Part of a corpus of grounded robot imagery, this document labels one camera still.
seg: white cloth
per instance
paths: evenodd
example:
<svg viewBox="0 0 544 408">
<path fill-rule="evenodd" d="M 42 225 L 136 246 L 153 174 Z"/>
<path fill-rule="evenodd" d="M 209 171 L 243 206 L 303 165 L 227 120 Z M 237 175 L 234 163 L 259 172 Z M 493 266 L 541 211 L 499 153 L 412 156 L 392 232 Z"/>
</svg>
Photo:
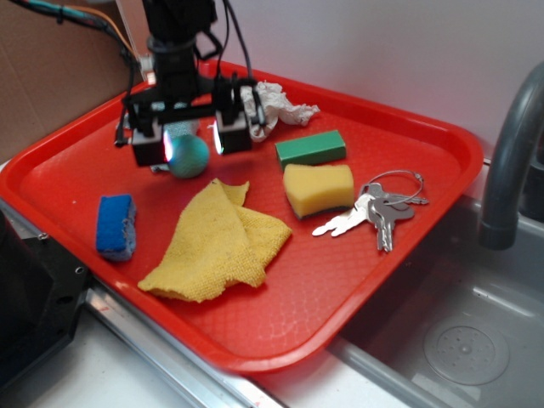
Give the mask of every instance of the white cloth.
<svg viewBox="0 0 544 408">
<path fill-rule="evenodd" d="M 320 111 L 317 105 L 293 105 L 287 99 L 286 93 L 281 92 L 281 85 L 277 83 L 259 82 L 256 88 L 266 116 L 266 126 L 251 126 L 250 134 L 255 142 L 262 142 L 269 136 L 278 122 L 278 118 L 288 125 L 306 126 L 310 118 Z M 249 116 L 255 116 L 255 101 L 251 88 L 242 88 L 241 98 L 246 113 Z"/>
</svg>

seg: tray rim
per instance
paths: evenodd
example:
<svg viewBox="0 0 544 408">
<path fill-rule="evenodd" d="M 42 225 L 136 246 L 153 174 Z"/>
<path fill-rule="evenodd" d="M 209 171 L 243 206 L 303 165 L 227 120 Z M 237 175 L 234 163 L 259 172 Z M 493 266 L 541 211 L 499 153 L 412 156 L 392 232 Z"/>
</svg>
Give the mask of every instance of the tray rim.
<svg viewBox="0 0 544 408">
<path fill-rule="evenodd" d="M 243 68 L 227 63 L 222 64 L 222 69 L 227 73 L 229 71 L 243 71 Z M 295 93 L 302 92 L 305 94 L 318 94 L 321 96 L 321 98 L 325 97 L 330 103 L 326 104 L 325 108 L 320 106 L 323 111 L 335 110 L 334 105 L 337 105 L 338 102 L 342 102 L 343 106 L 358 105 L 365 107 L 369 111 L 375 111 L 384 117 L 386 116 L 388 118 L 401 121 L 406 126 L 410 126 L 411 124 L 412 126 L 418 127 L 431 127 L 435 132 L 437 129 L 439 129 L 449 136 L 455 136 L 453 139 L 451 137 L 445 138 L 445 140 L 441 140 L 440 143 L 447 145 L 454 144 L 453 147 L 450 146 L 452 149 L 459 151 L 464 150 L 467 155 L 461 157 L 454 156 L 456 160 L 459 161 L 461 174 L 459 177 L 457 177 L 448 191 L 435 202 L 435 205 L 428 209 L 426 218 L 430 222 L 428 222 L 428 226 L 425 228 L 427 232 L 431 230 L 442 218 L 442 216 L 444 216 L 450 209 L 450 207 L 455 204 L 462 192 L 472 183 L 481 170 L 484 156 L 479 142 L 469 131 L 458 127 L 457 125 L 442 122 L 426 116 L 421 116 L 406 110 L 378 104 L 376 102 L 344 93 L 319 88 L 303 82 L 293 81 L 291 79 L 275 76 L 273 74 L 261 71 L 255 71 L 255 74 L 257 79 L 266 78 L 266 80 L 269 82 L 280 83 L 288 94 L 293 93 L 294 91 Z M 145 83 L 141 83 L 135 87 L 134 90 L 145 88 L 145 86 Z M 99 118 L 102 123 L 107 124 L 118 118 L 122 96 L 123 95 L 119 95 L 114 99 L 107 101 L 96 109 L 91 110 L 84 116 L 81 116 L 75 121 L 67 124 L 61 129 L 51 133 L 44 139 L 21 151 L 0 172 L 0 196 L 9 205 L 20 212 L 25 218 L 35 224 L 40 230 L 47 232 L 54 231 L 54 223 L 52 223 L 51 220 L 17 195 L 17 184 L 25 177 L 27 172 L 30 171 L 33 166 L 39 162 L 47 160 L 48 158 L 54 156 L 54 154 L 56 154 L 58 151 L 72 145 L 80 138 L 85 137 L 85 131 L 90 127 L 88 123 L 90 123 L 93 119 Z M 47 151 L 48 153 L 45 157 L 43 155 L 44 151 Z M 233 354 L 221 344 L 215 342 L 213 339 L 203 337 L 202 335 L 199 336 L 198 341 L 186 343 L 186 340 L 180 338 L 177 331 L 173 332 L 171 330 L 172 325 L 175 324 L 176 327 L 181 327 L 184 333 L 201 333 L 196 327 L 193 327 L 190 323 L 181 320 L 157 299 L 154 299 L 151 296 L 143 296 L 137 287 L 127 285 L 127 282 L 123 279 L 122 274 L 117 272 L 115 268 L 113 268 L 105 260 L 96 258 L 93 254 L 91 254 L 92 251 L 88 247 L 80 245 L 79 242 L 72 240 L 69 236 L 57 236 L 55 234 L 53 234 L 53 236 L 55 239 L 62 242 L 63 245 L 65 245 L 70 251 L 81 258 L 92 271 L 101 270 L 104 267 L 108 269 L 109 274 L 111 271 L 115 271 L 115 273 L 106 280 L 104 280 L 102 276 L 98 276 L 98 279 L 105 283 L 106 286 L 117 292 L 120 296 L 128 300 L 132 305 L 140 309 L 143 313 L 148 315 L 151 319 L 156 321 L 165 330 L 173 334 L 180 342 L 185 343 L 188 347 L 193 349 L 193 351 L 195 351 L 198 355 L 223 369 L 245 374 L 275 371 L 303 360 L 323 349 L 326 344 L 332 340 L 334 335 L 336 335 L 336 333 L 343 327 L 345 322 L 362 306 L 362 304 L 364 304 L 366 299 L 372 295 L 372 293 L 383 283 L 383 281 L 385 281 L 394 272 L 396 266 L 398 266 L 398 264 L 402 261 L 402 259 L 397 260 L 394 258 L 385 258 L 383 261 L 381 261 L 376 268 L 378 271 L 374 269 L 372 273 L 368 275 L 364 285 L 359 285 L 338 307 L 337 310 L 343 311 L 343 313 L 335 312 L 331 318 L 328 319 L 324 325 L 322 325 L 318 331 L 316 331 L 306 342 L 284 353 L 272 355 L 266 359 L 254 359 L 240 357 Z M 421 234 L 421 231 L 418 231 L 417 229 L 412 229 L 409 234 L 406 235 L 405 241 L 409 241 L 409 243 L 405 245 L 407 248 L 406 256 L 424 236 L 425 234 Z"/>
</svg>

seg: silver key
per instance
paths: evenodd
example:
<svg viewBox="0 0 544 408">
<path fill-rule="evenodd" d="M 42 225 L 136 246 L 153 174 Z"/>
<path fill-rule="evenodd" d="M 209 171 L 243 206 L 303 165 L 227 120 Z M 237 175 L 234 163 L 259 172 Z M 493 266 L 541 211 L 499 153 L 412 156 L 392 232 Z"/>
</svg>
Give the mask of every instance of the silver key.
<svg viewBox="0 0 544 408">
<path fill-rule="evenodd" d="M 351 230 L 354 226 L 368 219 L 368 202 L 373 198 L 373 196 L 368 194 L 361 195 L 352 209 L 337 215 L 326 224 L 317 227 L 312 232 L 312 235 L 319 236 L 332 231 L 332 236 L 339 236 L 347 230 Z"/>
<path fill-rule="evenodd" d="M 357 210 L 354 207 L 354 208 L 352 208 L 352 209 L 350 209 L 350 210 L 348 210 L 346 212 L 343 212 L 340 215 L 337 215 L 334 218 L 331 218 L 331 220 L 328 221 L 326 224 L 321 225 L 320 227 L 317 227 L 316 229 L 314 229 L 314 231 L 312 232 L 312 235 L 313 236 L 319 236 L 319 235 L 325 234 L 328 231 L 332 231 L 332 230 L 336 229 L 338 226 L 345 223 L 349 219 L 350 215 L 352 213 L 355 213 L 356 211 Z"/>
<path fill-rule="evenodd" d="M 355 212 L 349 216 L 342 224 L 338 225 L 332 232 L 332 236 L 339 236 L 344 232 L 351 230 L 353 227 L 368 220 L 368 203 L 372 201 L 374 197 L 369 194 L 363 194 L 355 202 Z"/>
<path fill-rule="evenodd" d="M 376 198 L 383 197 L 389 202 L 402 201 L 410 204 L 428 204 L 428 199 L 423 197 L 410 197 L 408 195 L 388 193 L 387 191 L 383 190 L 382 185 L 379 183 L 367 184 L 363 186 L 361 191 L 363 192 L 363 194 L 368 193 Z"/>
<path fill-rule="evenodd" d="M 377 229 L 377 249 L 392 251 L 395 221 L 413 216 L 414 209 L 404 202 L 388 205 L 383 197 L 373 200 L 369 206 L 369 219 Z"/>
</svg>

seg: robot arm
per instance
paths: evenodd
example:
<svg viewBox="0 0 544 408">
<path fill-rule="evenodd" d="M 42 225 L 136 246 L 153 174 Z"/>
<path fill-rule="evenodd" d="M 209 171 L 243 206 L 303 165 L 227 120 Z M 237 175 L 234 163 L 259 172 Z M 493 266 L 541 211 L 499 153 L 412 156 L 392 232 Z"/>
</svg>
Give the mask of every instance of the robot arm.
<svg viewBox="0 0 544 408">
<path fill-rule="evenodd" d="M 216 116 L 224 153 L 251 149 L 249 123 L 240 96 L 242 86 L 253 88 L 258 113 L 251 122 L 265 125 L 251 69 L 248 77 L 243 78 L 220 75 L 208 78 L 197 70 L 197 60 L 207 60 L 223 52 L 222 44 L 211 32 L 211 25 L 217 20 L 214 1 L 144 0 L 144 10 L 151 34 L 148 48 L 154 57 L 156 84 L 124 99 L 133 136 L 127 139 L 118 132 L 116 145 L 132 144 L 140 166 L 160 164 L 165 161 L 163 125 Z M 196 47 L 196 35 L 200 32 L 215 47 L 203 57 Z M 204 94 L 212 95 L 210 104 L 191 106 L 194 99 Z"/>
</svg>

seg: yellow sponge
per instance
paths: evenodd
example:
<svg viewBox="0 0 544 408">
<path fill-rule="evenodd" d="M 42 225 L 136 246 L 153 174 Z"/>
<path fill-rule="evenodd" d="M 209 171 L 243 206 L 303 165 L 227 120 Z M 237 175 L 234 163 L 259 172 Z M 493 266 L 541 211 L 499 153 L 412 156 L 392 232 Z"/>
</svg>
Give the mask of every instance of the yellow sponge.
<svg viewBox="0 0 544 408">
<path fill-rule="evenodd" d="M 288 164 L 283 173 L 287 200 L 299 218 L 354 205 L 354 176 L 348 165 Z"/>
<path fill-rule="evenodd" d="M 238 282 L 260 286 L 264 268 L 291 229 L 269 215 L 242 207 L 249 183 L 228 186 L 214 179 L 183 210 L 172 242 L 139 284 L 166 298 L 202 302 Z"/>
</svg>

